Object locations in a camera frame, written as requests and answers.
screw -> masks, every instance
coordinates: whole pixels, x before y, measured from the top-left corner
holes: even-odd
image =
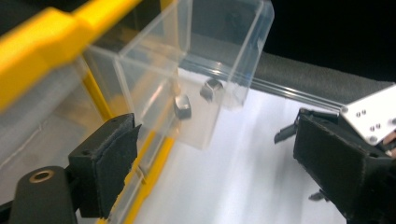
[[[371,143],[376,143],[376,140],[378,140],[378,139],[375,136],[371,136],[370,139],[369,139],[369,141]]]
[[[346,114],[348,111],[348,108],[346,106],[341,107],[341,112]]]

clear plastic box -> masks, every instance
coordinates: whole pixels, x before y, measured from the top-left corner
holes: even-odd
[[[203,148],[220,109],[245,102],[273,18],[269,1],[178,0],[131,42],[84,56],[110,106],[123,101],[137,123]]]
[[[0,204],[14,198],[18,181],[34,169],[66,167],[68,154],[103,123],[82,85],[86,74],[77,58],[0,114]]]

white table surface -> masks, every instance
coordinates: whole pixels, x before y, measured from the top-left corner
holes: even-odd
[[[250,91],[242,109],[222,110],[207,149],[174,145],[135,223],[346,223],[308,200],[318,185],[292,157],[294,137],[274,145],[300,107],[314,108]]]

black background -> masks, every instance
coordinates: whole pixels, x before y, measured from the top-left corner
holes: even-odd
[[[273,0],[273,5],[266,52],[396,81],[396,1]]]

